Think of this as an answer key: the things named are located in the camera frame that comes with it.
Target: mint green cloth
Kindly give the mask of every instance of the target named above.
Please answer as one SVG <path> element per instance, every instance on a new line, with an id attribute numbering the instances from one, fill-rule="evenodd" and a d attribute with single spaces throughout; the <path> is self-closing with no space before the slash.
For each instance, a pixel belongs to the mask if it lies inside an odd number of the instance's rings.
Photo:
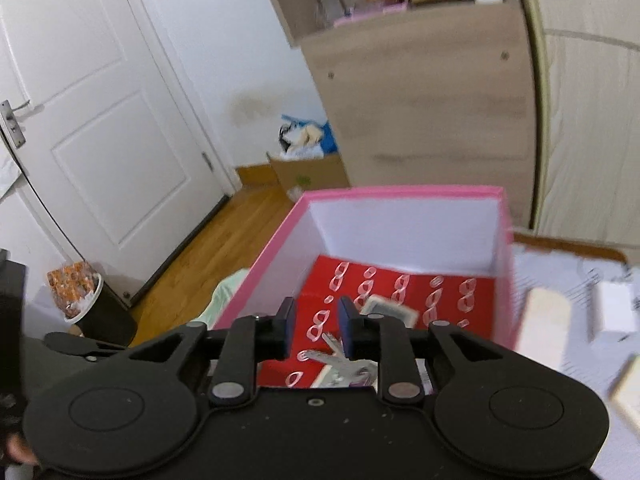
<path id="1" fill-rule="evenodd" d="M 220 318 L 225 311 L 226 306 L 231 301 L 247 274 L 249 269 L 240 269 L 238 272 L 233 273 L 231 276 L 227 276 L 224 280 L 218 283 L 216 290 L 213 291 L 211 301 L 207 305 L 204 312 L 200 314 L 194 321 L 201 321 L 207 324 L 207 328 L 211 329 L 215 325 L 216 321 Z"/>

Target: screw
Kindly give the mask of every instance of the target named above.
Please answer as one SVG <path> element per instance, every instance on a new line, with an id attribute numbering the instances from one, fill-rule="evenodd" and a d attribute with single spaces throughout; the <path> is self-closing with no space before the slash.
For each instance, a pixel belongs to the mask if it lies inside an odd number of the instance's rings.
<path id="1" fill-rule="evenodd" d="M 420 386 L 413 383 L 394 383 L 389 386 L 389 394 L 396 399 L 413 399 L 420 394 Z"/>
<path id="2" fill-rule="evenodd" d="M 235 399 L 244 393 L 244 386 L 233 382 L 219 383 L 211 392 L 219 399 Z"/>

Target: wooden cabinet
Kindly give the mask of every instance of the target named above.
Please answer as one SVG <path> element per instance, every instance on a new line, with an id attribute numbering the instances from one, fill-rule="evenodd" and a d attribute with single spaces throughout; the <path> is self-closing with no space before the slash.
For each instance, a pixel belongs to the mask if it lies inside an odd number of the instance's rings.
<path id="1" fill-rule="evenodd" d="M 438 4 L 329 30 L 316 23 L 315 0 L 273 1 L 352 185 L 503 186 L 514 222 L 529 224 L 536 104 L 520 0 Z"/>

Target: door hinge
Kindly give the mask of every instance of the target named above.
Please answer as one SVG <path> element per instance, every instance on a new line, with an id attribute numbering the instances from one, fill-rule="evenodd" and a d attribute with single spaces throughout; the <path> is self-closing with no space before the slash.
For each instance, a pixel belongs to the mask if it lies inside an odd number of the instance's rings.
<path id="1" fill-rule="evenodd" d="M 207 163 L 207 166 L 211 170 L 211 173 L 213 173 L 213 164 L 211 163 L 211 159 L 209 158 L 209 155 L 207 155 L 205 152 L 202 152 L 202 158 Z"/>

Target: wooden floor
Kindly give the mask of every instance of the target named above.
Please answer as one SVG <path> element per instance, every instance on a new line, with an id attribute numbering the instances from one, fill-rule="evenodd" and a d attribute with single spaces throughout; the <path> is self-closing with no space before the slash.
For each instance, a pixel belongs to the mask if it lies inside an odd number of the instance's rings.
<path id="1" fill-rule="evenodd" d="M 136 345 L 198 317 L 216 285 L 249 268 L 292 207 L 279 186 L 242 189 L 131 310 Z"/>

